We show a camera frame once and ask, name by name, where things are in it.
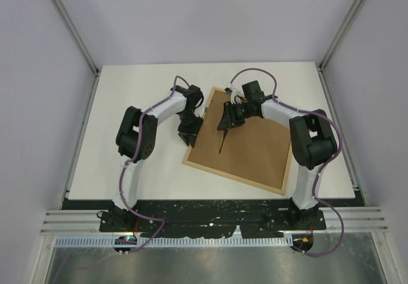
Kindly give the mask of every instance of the metal frame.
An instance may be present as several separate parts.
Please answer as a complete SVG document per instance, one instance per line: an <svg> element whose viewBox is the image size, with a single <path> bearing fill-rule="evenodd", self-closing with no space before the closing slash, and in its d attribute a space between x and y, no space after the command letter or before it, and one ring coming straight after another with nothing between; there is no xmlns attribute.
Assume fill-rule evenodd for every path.
<svg viewBox="0 0 408 284"><path fill-rule="evenodd" d="M87 61L90 69L95 74L95 80L92 85L91 93L89 95L89 101L85 110L83 124L76 143L75 154L71 162L69 175L66 183L66 191L72 183L73 173L78 161L80 147L82 140L84 139L86 125L91 112L92 103L94 100L96 88L99 80L99 68L95 65L89 51L87 50L85 43L81 39L71 17L65 9L61 0L52 0L59 12L63 22L67 29L71 33L75 43L80 49L82 55ZM340 126L340 117L336 111L335 102L332 92L330 90L329 83L325 74L325 69L328 66L333 54L341 44L342 39L347 34L353 21L355 20L358 12L361 10L365 0L354 0L345 19L339 27L336 35L329 46L322 62L318 64L317 70L321 79L324 94L326 96L328 106L334 121ZM351 176L353 188L358 190L358 180L356 176L355 166L353 159L347 144L344 145L344 157L348 171ZM389 236L388 228L385 224L384 217L381 210L378 207L340 207L337 208L340 211L341 216L344 219L344 225L346 232L372 232L373 240L379 254L384 273L389 283L401 283L398 269L395 267L395 259L393 258L392 251L390 250L389 242L387 238ZM330 209L322 209L324 217L326 219L327 229L324 231L315 231L318 233L338 233L340 232L340 222L337 215ZM48 267L51 263L52 252L56 243L60 240L70 240L71 243L76 243L77 240L88 238L97 240L112 240L118 235L129 235L132 232L114 232L114 233L102 233L99 231L99 221L96 217L97 211L49 211L45 217L44 224L41 228L41 234L44 236L43 245L41 247L40 255L38 257L36 269L34 271L32 284L43 284L47 275ZM288 238L291 234L306 233L300 231L284 231L284 237ZM237 229L234 235L240 235L239 229Z"/></svg>

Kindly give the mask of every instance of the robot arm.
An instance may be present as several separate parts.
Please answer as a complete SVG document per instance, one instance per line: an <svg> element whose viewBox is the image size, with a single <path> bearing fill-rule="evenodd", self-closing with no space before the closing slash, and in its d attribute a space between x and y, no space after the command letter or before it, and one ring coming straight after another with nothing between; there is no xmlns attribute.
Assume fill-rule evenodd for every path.
<svg viewBox="0 0 408 284"><path fill-rule="evenodd" d="M224 114L218 125L218 130L226 132L245 123L245 119L259 116L290 129L293 156L298 162L298 179L296 189L289 201L291 220L297 222L313 218L317 213L317 200L312 195L313 184L318 170L337 151L337 143L330 124L324 119L312 114L302 115L295 110L279 105L272 100L272 95L265 96L258 81L249 82L242 86L245 99L242 103L235 103L233 94L231 102L224 104ZM324 110L315 110L326 116ZM321 174L316 184L319 190Z"/></svg>
<svg viewBox="0 0 408 284"><path fill-rule="evenodd" d="M191 85L188 89L185 89L176 86L173 96L167 102L157 106L143 118L140 150L134 162L127 166L122 183L124 197L130 206L136 205L140 172L145 160L152 154L154 149L157 127L172 115L177 114L180 117L178 135L187 145L194 147L196 136L203 123L202 118L195 116L194 110L197 103L202 99L203 93L199 87ZM133 128L138 126L142 113L143 111L138 108L129 107L124 114L116 138L116 144L122 156L120 159L121 169L125 162L132 159L136 151L138 132ZM113 203L119 209L126 209L121 200L119 188L113 198Z"/></svg>

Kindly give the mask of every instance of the brown board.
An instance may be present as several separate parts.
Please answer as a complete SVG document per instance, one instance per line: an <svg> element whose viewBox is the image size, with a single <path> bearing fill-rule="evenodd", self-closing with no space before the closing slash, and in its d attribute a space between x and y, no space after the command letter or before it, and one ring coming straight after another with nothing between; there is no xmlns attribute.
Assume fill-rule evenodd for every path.
<svg viewBox="0 0 408 284"><path fill-rule="evenodd" d="M228 132L219 154L223 132L217 126L230 98L222 89L212 90L195 147L183 164L284 195L292 159L289 129L251 117Z"/></svg>

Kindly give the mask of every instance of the brown panel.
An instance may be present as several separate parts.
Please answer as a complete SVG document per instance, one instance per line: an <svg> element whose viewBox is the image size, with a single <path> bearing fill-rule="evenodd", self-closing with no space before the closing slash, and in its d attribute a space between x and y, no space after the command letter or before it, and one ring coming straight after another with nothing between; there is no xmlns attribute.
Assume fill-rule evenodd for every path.
<svg viewBox="0 0 408 284"><path fill-rule="evenodd" d="M221 154L222 131L217 131L223 103L230 95L213 89L194 149L184 163L264 190L285 194L291 161L289 129L252 117L228 132Z"/></svg>

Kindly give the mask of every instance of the white wall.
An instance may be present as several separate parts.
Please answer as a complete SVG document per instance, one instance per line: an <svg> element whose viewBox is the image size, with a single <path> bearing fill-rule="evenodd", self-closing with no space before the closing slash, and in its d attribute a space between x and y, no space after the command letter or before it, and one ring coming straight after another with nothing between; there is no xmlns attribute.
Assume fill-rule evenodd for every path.
<svg viewBox="0 0 408 284"><path fill-rule="evenodd" d="M0 282L30 277L93 76L50 0L0 0Z"/></svg>
<svg viewBox="0 0 408 284"><path fill-rule="evenodd" d="M320 62L353 0L62 0L98 66Z"/></svg>
<svg viewBox="0 0 408 284"><path fill-rule="evenodd" d="M358 164L408 262L408 0L367 0L328 68Z"/></svg>

